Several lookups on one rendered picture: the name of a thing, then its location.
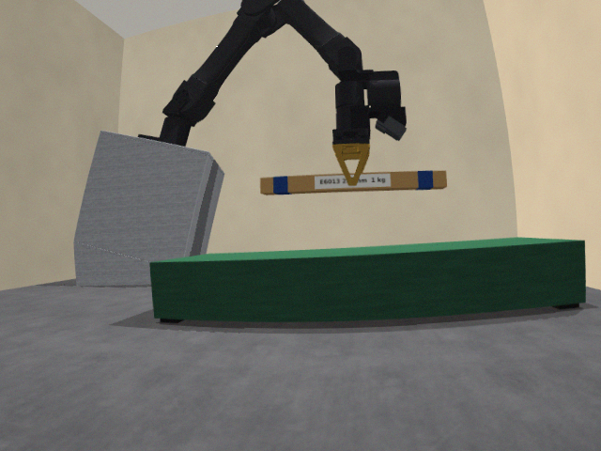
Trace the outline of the brown flat pack with blue bands and white label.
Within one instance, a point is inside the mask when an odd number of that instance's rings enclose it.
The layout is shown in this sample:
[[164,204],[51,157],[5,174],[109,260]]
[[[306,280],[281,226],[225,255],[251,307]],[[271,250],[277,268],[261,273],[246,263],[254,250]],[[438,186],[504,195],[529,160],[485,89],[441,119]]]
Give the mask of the brown flat pack with blue bands and white label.
[[356,186],[349,186],[344,174],[260,178],[260,193],[264,195],[437,190],[446,187],[446,171],[361,173]]

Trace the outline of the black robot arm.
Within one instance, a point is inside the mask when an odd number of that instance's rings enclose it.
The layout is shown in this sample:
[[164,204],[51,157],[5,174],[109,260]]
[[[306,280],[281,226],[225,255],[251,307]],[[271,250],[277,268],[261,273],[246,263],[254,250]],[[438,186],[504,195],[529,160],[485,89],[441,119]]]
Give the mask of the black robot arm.
[[[188,81],[182,82],[163,108],[162,112],[168,116],[160,134],[164,139],[143,134],[138,137],[186,147],[191,127],[208,115],[234,67],[262,37],[266,38],[287,23],[317,50],[341,80],[335,86],[336,109],[359,104],[350,106],[350,128],[367,128],[370,140],[370,118],[376,118],[375,128],[399,141],[407,129],[407,119],[406,106],[401,107],[398,72],[363,70],[360,48],[328,25],[303,0],[279,1],[242,0],[238,17],[222,41]],[[366,86],[368,105],[364,105]]]

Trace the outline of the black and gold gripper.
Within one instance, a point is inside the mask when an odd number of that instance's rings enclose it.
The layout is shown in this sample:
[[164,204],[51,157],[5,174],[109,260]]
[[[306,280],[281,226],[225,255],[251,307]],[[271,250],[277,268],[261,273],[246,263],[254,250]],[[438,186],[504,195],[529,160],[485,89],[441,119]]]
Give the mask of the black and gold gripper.
[[[336,129],[350,128],[350,106],[359,104],[347,104],[336,109]],[[332,130],[332,148],[335,156],[343,170],[347,184],[356,186],[369,157],[369,131],[367,128],[350,130]],[[342,137],[344,136],[344,137]],[[366,137],[365,137],[366,136]],[[356,140],[355,140],[356,137]],[[351,141],[344,141],[351,140]],[[361,154],[357,154],[361,153]],[[352,178],[347,170],[346,160],[359,160],[356,172]]]

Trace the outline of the low green platform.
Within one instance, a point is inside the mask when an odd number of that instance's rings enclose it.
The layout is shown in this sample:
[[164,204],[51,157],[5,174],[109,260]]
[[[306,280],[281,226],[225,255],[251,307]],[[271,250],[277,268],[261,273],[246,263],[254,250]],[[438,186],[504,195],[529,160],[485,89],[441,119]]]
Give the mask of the low green platform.
[[585,241],[503,238],[149,262],[154,319],[412,319],[586,303]]

